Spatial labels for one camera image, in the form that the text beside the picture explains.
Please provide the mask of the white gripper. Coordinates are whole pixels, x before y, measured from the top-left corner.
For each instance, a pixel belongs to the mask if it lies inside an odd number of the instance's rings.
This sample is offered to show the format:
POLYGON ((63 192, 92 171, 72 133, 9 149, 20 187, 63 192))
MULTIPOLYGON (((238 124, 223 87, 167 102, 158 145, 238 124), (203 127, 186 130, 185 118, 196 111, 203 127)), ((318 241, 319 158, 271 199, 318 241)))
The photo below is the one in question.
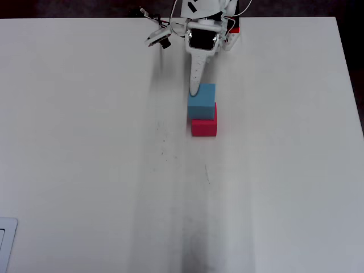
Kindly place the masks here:
POLYGON ((206 63, 220 44, 221 31, 221 25, 214 20, 199 19, 187 23, 185 49, 191 54, 189 93, 192 97, 198 93, 206 63))

